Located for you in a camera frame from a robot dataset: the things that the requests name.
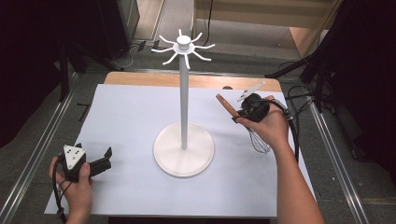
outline white vertical pole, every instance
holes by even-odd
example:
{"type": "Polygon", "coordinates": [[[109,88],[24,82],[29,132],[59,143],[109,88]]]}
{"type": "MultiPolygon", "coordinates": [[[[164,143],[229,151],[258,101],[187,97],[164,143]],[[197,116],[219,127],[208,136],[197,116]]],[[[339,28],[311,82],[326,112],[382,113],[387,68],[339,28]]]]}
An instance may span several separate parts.
{"type": "Polygon", "coordinates": [[[181,147],[186,149],[189,119],[189,69],[184,57],[184,55],[179,54],[178,61],[180,69],[181,147]]]}

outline gray floor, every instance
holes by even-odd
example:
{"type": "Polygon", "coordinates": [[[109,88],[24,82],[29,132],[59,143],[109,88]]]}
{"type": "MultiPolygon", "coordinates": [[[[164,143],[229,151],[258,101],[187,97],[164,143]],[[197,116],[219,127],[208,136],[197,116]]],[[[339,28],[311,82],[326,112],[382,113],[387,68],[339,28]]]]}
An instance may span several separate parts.
{"type": "MultiPolygon", "coordinates": [[[[158,30],[158,34],[170,40],[175,38],[173,35],[177,35],[178,28],[182,29],[183,33],[187,33],[191,25],[191,20],[186,22],[175,20],[174,10],[177,10],[177,0],[167,0],[158,30]]],[[[189,16],[190,12],[184,10],[181,14],[189,16]]],[[[246,38],[236,35],[235,32],[238,32],[238,27],[249,28],[241,27],[241,24],[238,23],[228,23],[226,26],[233,26],[233,29],[218,30],[216,33],[217,29],[212,29],[211,27],[210,42],[216,43],[219,47],[201,52],[203,56],[212,59],[210,63],[202,62],[196,57],[191,57],[191,72],[214,72],[227,75],[232,73],[244,74],[246,77],[262,77],[264,74],[277,71],[279,66],[282,68],[286,65],[282,63],[299,59],[290,33],[284,27],[263,26],[262,29],[272,37],[264,36],[262,39],[260,38],[254,41],[253,39],[256,37],[251,36],[248,44],[244,45],[243,43],[247,42],[245,41],[246,38]]],[[[254,27],[254,29],[251,29],[251,32],[257,30],[259,30],[258,32],[262,32],[259,27],[254,27]]],[[[145,71],[145,69],[175,71],[178,69],[177,63],[162,66],[162,63],[170,58],[171,53],[152,54],[149,51],[149,47],[146,47],[140,52],[134,49],[132,54],[134,62],[132,66],[126,68],[127,71],[145,71]]],[[[125,54],[117,62],[128,64],[130,60],[130,56],[125,54]]],[[[75,143],[83,123],[83,121],[79,120],[85,109],[84,106],[78,104],[90,104],[92,102],[96,85],[103,83],[108,73],[108,70],[101,64],[95,63],[90,59],[87,59],[87,62],[89,63],[89,69],[86,74],[78,75],[79,83],[75,85],[76,90],[70,105],[57,131],[53,135],[48,149],[45,151],[42,161],[39,163],[32,182],[29,188],[27,188],[11,223],[61,223],[56,216],[43,214],[51,194],[50,178],[48,177],[49,162],[52,157],[56,156],[62,150],[64,144],[75,143]]],[[[289,88],[301,84],[298,77],[302,69],[297,69],[279,79],[282,91],[285,94],[289,88]]],[[[292,94],[300,93],[303,93],[303,90],[299,88],[292,94]]],[[[0,181],[0,205],[2,207],[6,203],[11,189],[20,177],[25,164],[34,152],[35,146],[39,142],[41,134],[45,131],[52,113],[58,106],[59,95],[60,90],[58,88],[47,97],[42,106],[30,117],[18,136],[10,144],[1,148],[0,163],[2,164],[2,169],[0,170],[0,176],[2,178],[0,181]]],[[[305,98],[299,98],[295,100],[295,104],[299,107],[305,100],[305,98]]],[[[388,173],[376,163],[354,160],[351,157],[350,146],[336,116],[327,110],[324,110],[324,116],[346,169],[361,197],[364,210],[370,222],[395,223],[396,190],[389,180],[388,173]]],[[[355,223],[318,131],[318,126],[310,110],[306,110],[299,118],[302,153],[326,223],[355,223]]],[[[90,219],[90,223],[107,223],[107,217],[93,216],[90,219]]]]}

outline person's left hand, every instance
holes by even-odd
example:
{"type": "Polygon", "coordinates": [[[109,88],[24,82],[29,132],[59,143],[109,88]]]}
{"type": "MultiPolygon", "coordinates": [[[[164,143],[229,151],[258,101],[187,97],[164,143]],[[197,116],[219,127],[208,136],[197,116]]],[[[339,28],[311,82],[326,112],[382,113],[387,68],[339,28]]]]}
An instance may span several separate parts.
{"type": "MultiPolygon", "coordinates": [[[[49,167],[49,177],[52,178],[53,166],[58,157],[54,157],[49,167]]],[[[90,179],[91,167],[85,162],[79,170],[78,183],[71,183],[64,193],[69,204],[68,223],[86,223],[92,210],[92,180],[90,179]]],[[[64,175],[56,172],[56,183],[65,191],[70,181],[64,175]]]]}

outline round white base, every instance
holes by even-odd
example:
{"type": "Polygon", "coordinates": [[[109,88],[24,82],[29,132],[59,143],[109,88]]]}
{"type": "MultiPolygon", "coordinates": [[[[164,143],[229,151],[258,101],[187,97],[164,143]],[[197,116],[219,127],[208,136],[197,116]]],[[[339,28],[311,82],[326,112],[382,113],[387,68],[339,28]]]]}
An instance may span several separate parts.
{"type": "Polygon", "coordinates": [[[154,158],[166,173],[188,177],[201,173],[212,162],[215,145],[203,127],[189,123],[187,148],[181,147],[181,123],[164,128],[154,142],[154,158]]]}

